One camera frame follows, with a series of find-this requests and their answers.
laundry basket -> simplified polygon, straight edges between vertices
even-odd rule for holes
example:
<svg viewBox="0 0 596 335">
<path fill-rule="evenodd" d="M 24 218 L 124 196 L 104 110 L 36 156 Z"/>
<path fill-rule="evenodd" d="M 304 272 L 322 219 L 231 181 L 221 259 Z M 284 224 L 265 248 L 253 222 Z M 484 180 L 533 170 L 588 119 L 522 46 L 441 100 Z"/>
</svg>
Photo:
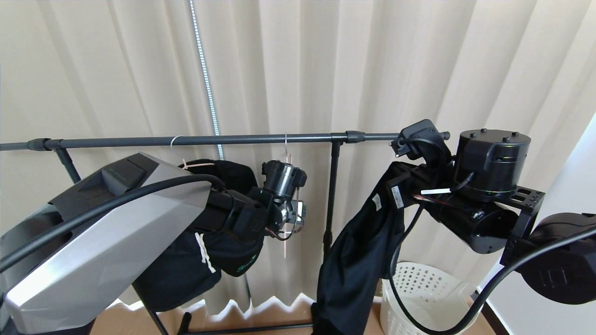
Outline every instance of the laundry basket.
<svg viewBox="0 0 596 335">
<path fill-rule="evenodd" d="M 468 284 L 432 266 L 398 263 L 393 280 L 408 312 L 427 328 L 449 329 L 469 310 L 462 293 Z M 388 280 L 383 280 L 381 326 L 385 335 L 426 334 L 403 314 Z"/>
</svg>

white wall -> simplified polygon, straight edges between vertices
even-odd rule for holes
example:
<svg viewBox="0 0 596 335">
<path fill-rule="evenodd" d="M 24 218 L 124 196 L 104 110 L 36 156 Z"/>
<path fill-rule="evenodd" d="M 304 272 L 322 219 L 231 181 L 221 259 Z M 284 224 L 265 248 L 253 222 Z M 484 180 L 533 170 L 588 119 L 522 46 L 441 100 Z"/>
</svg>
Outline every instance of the white wall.
<svg viewBox="0 0 596 335">
<path fill-rule="evenodd" d="M 596 117 L 548 190 L 538 216 L 560 212 L 594 213 L 596 188 Z M 502 267 L 496 265 L 488 281 Z M 596 302 L 571 306 L 550 301 L 535 293 L 518 273 L 509 275 L 491 294 L 489 304 L 511 335 L 594 334 Z"/>
</svg>

wooden floor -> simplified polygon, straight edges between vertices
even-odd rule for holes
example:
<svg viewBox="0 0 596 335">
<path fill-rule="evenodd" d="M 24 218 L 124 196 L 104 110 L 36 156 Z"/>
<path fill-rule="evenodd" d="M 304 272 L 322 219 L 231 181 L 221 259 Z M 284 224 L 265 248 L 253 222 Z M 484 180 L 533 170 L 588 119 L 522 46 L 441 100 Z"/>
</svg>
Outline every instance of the wooden floor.
<svg viewBox="0 0 596 335">
<path fill-rule="evenodd" d="M 365 335 L 382 335 L 379 323 L 380 304 L 372 306 L 368 317 Z M 167 328 L 170 335 L 178 332 L 182 320 L 183 311 L 174 310 L 160 313 L 160 319 Z M 243 327 L 259 327 L 265 325 L 292 324 L 311 321 L 310 303 L 305 300 L 297 300 L 289 312 L 280 304 L 273 303 L 266 309 L 245 317 L 240 310 L 233 306 L 223 317 L 214 318 L 207 315 L 205 308 L 199 308 L 193 312 L 191 331 L 218 330 Z M 245 334 L 264 335 L 310 335 L 312 328 L 297 328 L 288 330 L 274 330 L 263 332 L 252 332 Z M 91 335 L 159 335 L 149 314 L 144 308 L 135 311 L 129 310 L 123 305 L 115 305 L 105 310 L 96 320 Z M 495 335 L 484 317 L 480 315 L 478 320 L 465 333 L 465 335 Z"/>
</svg>

curtain fold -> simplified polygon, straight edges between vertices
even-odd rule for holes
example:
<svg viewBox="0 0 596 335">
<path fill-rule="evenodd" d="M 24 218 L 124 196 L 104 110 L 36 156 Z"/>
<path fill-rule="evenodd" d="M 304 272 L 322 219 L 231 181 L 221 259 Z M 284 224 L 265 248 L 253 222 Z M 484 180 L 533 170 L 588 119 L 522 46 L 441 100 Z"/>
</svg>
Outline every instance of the curtain fold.
<svg viewBox="0 0 596 335">
<path fill-rule="evenodd" d="M 194 1 L 222 135 L 399 132 L 431 119 L 455 152 L 466 129 L 532 138 L 520 183 L 548 190 L 596 106 L 596 2 Z M 187 1 L 0 2 L 0 139 L 213 135 Z M 329 144 L 289 144 L 308 174 L 306 228 L 266 239 L 245 276 L 206 300 L 242 310 L 272 295 L 314 297 L 322 262 Z M 81 176 L 142 150 L 178 164 L 215 146 L 70 150 Z M 284 145 L 224 145 L 253 168 Z M 0 156 L 2 229 L 70 185 L 52 153 Z M 394 160 L 386 143 L 341 148 L 338 235 Z M 408 210 L 406 219 L 413 210 Z M 401 259 L 478 284 L 480 256 L 424 214 Z M 127 292 L 122 299 L 137 298 Z"/>
</svg>

horizontal bar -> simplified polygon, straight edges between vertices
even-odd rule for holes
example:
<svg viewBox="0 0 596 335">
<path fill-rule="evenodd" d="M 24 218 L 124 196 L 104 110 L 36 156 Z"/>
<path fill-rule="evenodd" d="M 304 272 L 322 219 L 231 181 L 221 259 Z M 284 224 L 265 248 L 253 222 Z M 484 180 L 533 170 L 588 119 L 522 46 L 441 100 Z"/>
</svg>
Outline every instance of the horizontal bar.
<svg viewBox="0 0 596 335">
<path fill-rule="evenodd" d="M 178 335 L 240 334 L 240 333 L 252 333 L 252 332 L 262 332 L 262 331 L 269 331 L 269 330 L 295 329 L 295 328 L 305 328 L 305 327 L 312 327 L 312 323 L 270 325 L 270 326 L 264 326 L 264 327 L 236 328 L 236 329 L 228 329 L 228 330 L 193 331 L 193 332 L 188 332 L 188 333 L 181 333 Z"/>
<path fill-rule="evenodd" d="M 265 144 L 265 143 L 313 143 L 313 142 L 361 142 L 390 141 L 398 134 L 365 134 L 343 132 L 329 134 L 277 134 L 277 135 L 225 135 L 225 136 L 180 136 L 174 145 L 209 144 Z M 58 148 L 106 148 L 106 147 L 151 147 L 170 145 L 174 137 L 129 137 L 129 138 L 87 138 L 87 139 L 36 139 L 30 142 L 0 144 L 0 151 L 8 150 L 55 150 Z"/>
</svg>

